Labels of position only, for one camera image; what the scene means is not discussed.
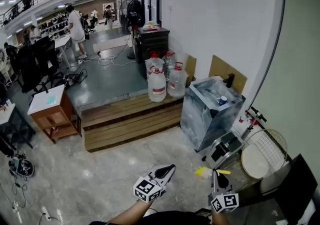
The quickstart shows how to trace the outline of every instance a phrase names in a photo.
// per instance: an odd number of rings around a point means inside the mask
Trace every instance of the white wall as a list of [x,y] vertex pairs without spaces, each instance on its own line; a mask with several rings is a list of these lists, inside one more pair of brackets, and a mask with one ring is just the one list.
[[170,30],[174,50],[197,58],[197,79],[208,76],[217,55],[247,76],[247,97],[266,52],[274,11],[275,0],[162,0],[162,26]]

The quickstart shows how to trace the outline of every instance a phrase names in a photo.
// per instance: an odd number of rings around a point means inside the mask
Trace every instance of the power strip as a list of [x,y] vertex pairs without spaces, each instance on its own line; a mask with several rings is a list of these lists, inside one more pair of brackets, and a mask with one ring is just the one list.
[[42,213],[44,214],[46,220],[47,220],[48,222],[51,221],[50,215],[49,215],[49,213],[48,213],[47,208],[45,208],[44,206],[42,206],[41,210],[42,210]]

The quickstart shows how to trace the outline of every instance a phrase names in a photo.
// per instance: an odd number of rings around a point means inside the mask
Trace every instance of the table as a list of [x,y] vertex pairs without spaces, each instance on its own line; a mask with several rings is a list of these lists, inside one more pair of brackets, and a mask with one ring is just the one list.
[[66,35],[66,36],[64,36],[64,37],[62,37],[62,38],[59,38],[59,39],[55,39],[55,40],[54,40],[54,41],[55,41],[54,47],[55,47],[55,48],[59,48],[59,50],[60,50],[60,52],[62,53],[63,58],[65,59],[65,61],[66,61],[67,65],[68,65],[68,68],[69,68],[69,69],[71,69],[71,66],[70,66],[70,63],[69,63],[69,61],[68,61],[68,59],[67,59],[67,56],[66,56],[66,53],[65,53],[63,47],[68,43],[68,41],[69,41],[70,39],[71,39],[71,36],[70,36],[70,35]]
[[62,137],[81,136],[81,119],[64,85],[51,88],[48,93],[43,91],[34,95],[27,114],[54,144]]
[[0,110],[0,129],[6,136],[8,145],[16,150],[13,143],[24,142],[33,149],[30,141],[36,132],[21,115],[16,105],[9,100],[7,103],[6,110]]

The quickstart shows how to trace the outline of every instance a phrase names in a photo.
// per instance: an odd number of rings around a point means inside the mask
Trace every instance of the person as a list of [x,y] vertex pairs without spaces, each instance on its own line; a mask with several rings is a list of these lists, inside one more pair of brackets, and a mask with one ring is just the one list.
[[80,21],[81,16],[72,5],[68,5],[65,10],[69,14],[67,29],[70,31],[72,41],[78,44],[81,52],[79,59],[85,59],[87,57],[87,53],[83,44],[83,41],[85,41],[85,31]]
[[16,60],[16,55],[18,53],[17,48],[5,42],[4,49],[5,49],[6,55],[9,57],[14,74],[18,76],[20,73],[20,69],[19,69],[19,63]]
[[113,15],[110,4],[106,7],[106,11],[103,13],[103,18],[105,18],[104,25],[106,25],[106,29],[111,30],[113,25]]
[[25,46],[30,45],[30,31],[28,29],[23,32],[23,39]]
[[29,34],[30,43],[33,45],[35,42],[37,42],[37,39],[41,39],[41,35],[39,32],[39,29],[35,27],[34,25],[31,26],[31,32]]
[[99,23],[99,13],[98,13],[97,9],[94,9],[91,12],[91,18],[93,19],[93,17],[96,18],[95,24],[97,25]]
[[[195,215],[193,212],[182,211],[162,211],[144,217],[152,201],[146,203],[139,200],[128,210],[111,219],[108,225],[175,225],[175,224],[194,224],[209,225],[210,220],[204,216]],[[105,225],[106,222],[94,221],[90,225]],[[222,213],[212,211],[213,225],[230,225],[228,218]]]

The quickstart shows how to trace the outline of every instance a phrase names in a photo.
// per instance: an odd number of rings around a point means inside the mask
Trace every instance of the black pants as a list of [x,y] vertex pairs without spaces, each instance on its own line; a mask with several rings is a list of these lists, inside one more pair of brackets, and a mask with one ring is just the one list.
[[7,157],[13,157],[14,151],[7,145],[4,139],[7,139],[7,137],[0,133],[0,151],[5,154]]

